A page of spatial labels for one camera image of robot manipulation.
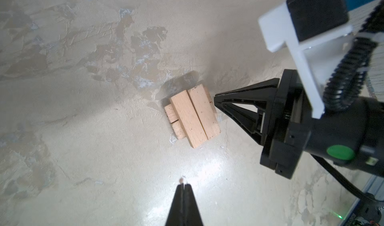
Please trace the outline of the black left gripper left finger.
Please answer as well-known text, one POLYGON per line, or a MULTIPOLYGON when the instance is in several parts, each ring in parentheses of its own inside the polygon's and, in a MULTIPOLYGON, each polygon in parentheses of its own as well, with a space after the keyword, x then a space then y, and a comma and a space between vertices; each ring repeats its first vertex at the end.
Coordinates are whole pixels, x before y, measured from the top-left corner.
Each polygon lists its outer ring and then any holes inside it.
POLYGON ((182 226, 184 223, 184 184, 179 184, 171 204, 165 226, 182 226))

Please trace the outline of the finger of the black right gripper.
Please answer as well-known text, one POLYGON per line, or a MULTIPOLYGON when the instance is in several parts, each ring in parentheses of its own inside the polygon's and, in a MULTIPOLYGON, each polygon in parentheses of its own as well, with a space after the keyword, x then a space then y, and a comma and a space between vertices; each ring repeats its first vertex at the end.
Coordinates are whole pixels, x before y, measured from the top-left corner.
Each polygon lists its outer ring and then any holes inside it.
POLYGON ((214 105, 219 106, 225 102, 259 103, 262 101, 270 101, 277 92, 279 82, 280 80, 278 78, 273 78, 240 89, 218 93, 214 96, 214 105))
POLYGON ((231 102, 219 103, 219 109, 237 123, 260 146, 270 145, 268 134, 270 106, 267 103, 247 104, 254 106, 258 112, 242 108, 231 102))

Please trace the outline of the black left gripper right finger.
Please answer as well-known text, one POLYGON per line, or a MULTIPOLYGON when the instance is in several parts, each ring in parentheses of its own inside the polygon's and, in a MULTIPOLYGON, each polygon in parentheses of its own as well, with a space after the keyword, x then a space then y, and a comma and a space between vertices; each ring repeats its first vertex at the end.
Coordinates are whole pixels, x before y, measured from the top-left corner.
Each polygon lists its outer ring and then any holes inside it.
POLYGON ((183 192, 183 226, 203 225, 193 188, 190 184, 186 184, 183 192))

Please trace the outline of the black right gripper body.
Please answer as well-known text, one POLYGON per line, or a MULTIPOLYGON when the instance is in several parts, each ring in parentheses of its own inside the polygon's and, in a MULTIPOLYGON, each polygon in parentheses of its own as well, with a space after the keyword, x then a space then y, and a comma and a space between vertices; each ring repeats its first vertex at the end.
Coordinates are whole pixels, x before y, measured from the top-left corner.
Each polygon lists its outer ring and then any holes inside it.
POLYGON ((260 164, 291 179, 308 144, 312 107, 296 70, 286 69, 280 80, 260 164))

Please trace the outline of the plain wood block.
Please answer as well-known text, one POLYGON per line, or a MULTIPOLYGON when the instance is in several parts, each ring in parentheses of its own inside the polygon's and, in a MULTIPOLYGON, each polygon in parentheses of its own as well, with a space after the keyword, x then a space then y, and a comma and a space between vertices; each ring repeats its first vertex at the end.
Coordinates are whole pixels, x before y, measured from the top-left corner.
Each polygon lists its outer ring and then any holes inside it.
MULTIPOLYGON (((209 103, 210 103, 210 105, 211 105, 211 107, 212 107, 212 109, 213 109, 213 112, 214 112, 215 116, 217 117, 217 116, 218 116, 218 113, 217 113, 216 108, 215 108, 215 106, 214 106, 214 102, 213 102, 213 99, 212 99, 212 97, 211 97, 211 95, 210 95, 210 92, 209 92, 209 90, 208 90, 205 86, 203 86, 203 88, 204 88, 205 91, 206 91, 206 94, 207 94, 209 103)), ((173 107, 172 107, 171 104, 165 106, 164 109, 165 109, 165 112, 166 112, 167 117, 168 117, 168 119, 169 119, 169 121, 170 121, 171 124, 174 123, 174 122, 176 122, 176 121, 178 120, 178 118, 177 118, 177 116, 176 116, 176 113, 175 113, 175 111, 174 111, 174 109, 173 109, 173 107)))
POLYGON ((186 90, 170 98, 176 116, 180 121, 192 148, 196 149, 208 140, 200 119, 186 90))
POLYGON ((203 84, 200 84, 189 89, 188 94, 208 140, 217 137, 221 133, 221 129, 208 90, 203 84))

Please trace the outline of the engraved wood block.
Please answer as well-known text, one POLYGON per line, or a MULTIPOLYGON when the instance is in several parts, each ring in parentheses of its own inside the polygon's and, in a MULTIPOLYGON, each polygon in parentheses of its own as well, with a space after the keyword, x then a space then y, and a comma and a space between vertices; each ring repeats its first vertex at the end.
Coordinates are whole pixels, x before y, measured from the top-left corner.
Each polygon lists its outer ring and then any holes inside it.
MULTIPOLYGON (((215 117, 216 117, 216 119, 217 119, 217 118, 218 118, 218 113, 217 113, 217 111, 216 111, 216 108, 215 108, 215 106, 214 106, 214 103, 213 103, 213 102, 210 102, 210 105, 212 106, 213 111, 214 111, 214 114, 215 114, 215 117)), ((171 125, 172 125, 172 128, 173 128, 173 130, 174 130, 174 133, 175 133, 175 135, 176 135, 176 138, 177 138, 178 140, 184 139, 184 138, 186 137, 186 134, 185 134, 184 130, 182 129, 181 123, 180 123, 178 120, 176 120, 176 121, 174 121, 173 123, 171 123, 171 125)))

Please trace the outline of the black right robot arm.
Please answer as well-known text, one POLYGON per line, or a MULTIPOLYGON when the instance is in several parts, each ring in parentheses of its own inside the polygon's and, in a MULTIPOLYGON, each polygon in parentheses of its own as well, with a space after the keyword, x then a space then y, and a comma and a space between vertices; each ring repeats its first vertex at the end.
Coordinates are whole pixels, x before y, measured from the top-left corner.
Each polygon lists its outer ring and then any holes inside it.
POLYGON ((263 147, 261 165, 291 179, 303 153, 376 176, 384 174, 384 105, 360 97, 342 112, 312 117, 296 70, 219 93, 214 105, 263 147))

